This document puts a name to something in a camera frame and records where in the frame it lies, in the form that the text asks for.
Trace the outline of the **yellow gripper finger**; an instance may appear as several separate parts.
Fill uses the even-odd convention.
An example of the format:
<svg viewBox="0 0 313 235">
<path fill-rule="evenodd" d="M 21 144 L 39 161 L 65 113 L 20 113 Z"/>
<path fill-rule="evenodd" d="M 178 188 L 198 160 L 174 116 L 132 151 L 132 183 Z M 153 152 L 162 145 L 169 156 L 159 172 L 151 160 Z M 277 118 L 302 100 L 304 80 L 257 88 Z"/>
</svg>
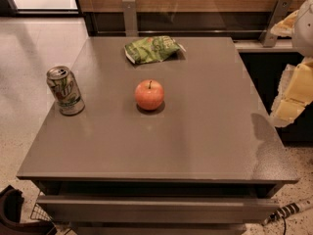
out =
<svg viewBox="0 0 313 235">
<path fill-rule="evenodd" d="M 289 14 L 287 17 L 285 17 L 283 20 L 279 21 L 278 23 L 275 23 L 270 29 L 270 32 L 276 36 L 292 37 L 296 20 L 297 20 L 297 16 L 298 16 L 298 10 L 292 12 L 291 14 Z"/>
</svg>

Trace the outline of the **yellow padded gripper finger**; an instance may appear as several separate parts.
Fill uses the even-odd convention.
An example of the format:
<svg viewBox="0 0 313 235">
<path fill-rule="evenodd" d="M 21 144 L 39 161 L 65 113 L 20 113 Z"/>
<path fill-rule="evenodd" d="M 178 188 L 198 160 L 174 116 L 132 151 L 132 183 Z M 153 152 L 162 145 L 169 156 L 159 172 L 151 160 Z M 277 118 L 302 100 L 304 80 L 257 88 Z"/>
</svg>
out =
<svg viewBox="0 0 313 235">
<path fill-rule="evenodd" d="M 286 127 L 313 102 L 313 59 L 305 57 L 297 66 L 284 69 L 278 95 L 271 107 L 270 119 L 275 127 Z"/>
</svg>

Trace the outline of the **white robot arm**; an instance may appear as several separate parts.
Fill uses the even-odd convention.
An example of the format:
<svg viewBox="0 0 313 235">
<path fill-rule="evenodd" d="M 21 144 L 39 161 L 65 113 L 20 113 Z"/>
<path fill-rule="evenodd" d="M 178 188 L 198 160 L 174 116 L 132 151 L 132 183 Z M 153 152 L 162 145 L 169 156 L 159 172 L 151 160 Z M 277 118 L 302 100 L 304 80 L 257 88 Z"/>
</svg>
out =
<svg viewBox="0 0 313 235">
<path fill-rule="evenodd" d="M 286 127 L 313 102 L 313 0 L 306 0 L 298 10 L 276 23 L 271 32 L 289 36 L 292 47 L 303 56 L 298 65 L 286 65 L 271 107 L 272 124 Z"/>
</svg>

